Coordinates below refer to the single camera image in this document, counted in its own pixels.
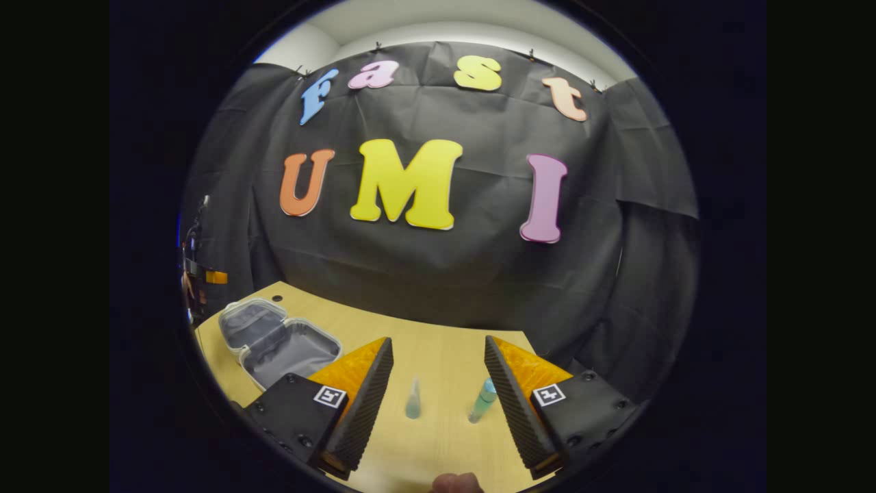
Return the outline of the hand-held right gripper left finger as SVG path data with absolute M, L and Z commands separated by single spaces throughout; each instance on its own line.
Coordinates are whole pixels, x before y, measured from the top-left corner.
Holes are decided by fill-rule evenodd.
M 392 367 L 392 339 L 381 337 L 310 377 L 288 372 L 239 416 L 287 463 L 346 481 L 368 446 Z

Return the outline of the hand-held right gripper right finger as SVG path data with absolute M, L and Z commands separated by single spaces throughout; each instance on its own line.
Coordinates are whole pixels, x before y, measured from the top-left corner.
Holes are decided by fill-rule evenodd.
M 591 369 L 567 372 L 491 335 L 484 363 L 534 479 L 593 467 L 638 417 L 639 404 Z

